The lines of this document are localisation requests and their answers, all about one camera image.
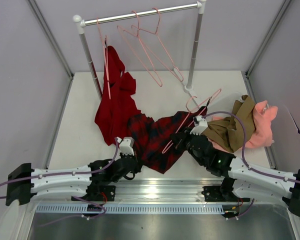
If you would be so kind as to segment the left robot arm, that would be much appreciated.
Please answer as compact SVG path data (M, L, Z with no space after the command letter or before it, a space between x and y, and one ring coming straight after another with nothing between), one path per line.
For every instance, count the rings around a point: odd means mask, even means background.
M128 174L139 173L142 166L136 156L123 153L114 161L96 160L64 170L32 168L31 163L23 163L8 175L5 204L9 206L15 200L25 205L30 200L61 199L112 202L116 194L114 183L128 179Z

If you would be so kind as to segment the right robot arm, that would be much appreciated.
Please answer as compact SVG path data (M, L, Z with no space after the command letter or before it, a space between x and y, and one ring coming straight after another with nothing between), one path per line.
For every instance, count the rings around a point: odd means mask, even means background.
M177 150L188 151L200 166L223 178L220 192L225 199L273 202L300 217L300 169L293 173L249 164L242 157L215 149L206 136L189 129L170 138Z

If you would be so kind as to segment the red plaid skirt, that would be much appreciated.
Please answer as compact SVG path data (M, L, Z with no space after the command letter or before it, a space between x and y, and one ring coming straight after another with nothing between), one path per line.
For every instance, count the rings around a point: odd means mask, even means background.
M191 114L178 111L157 121L143 113L132 116L127 122L127 132L134 139L133 149L137 158L154 171L161 174L167 172L183 154L173 147L162 153L171 140L170 135L183 131L191 124L193 117L205 115L207 111L203 106Z

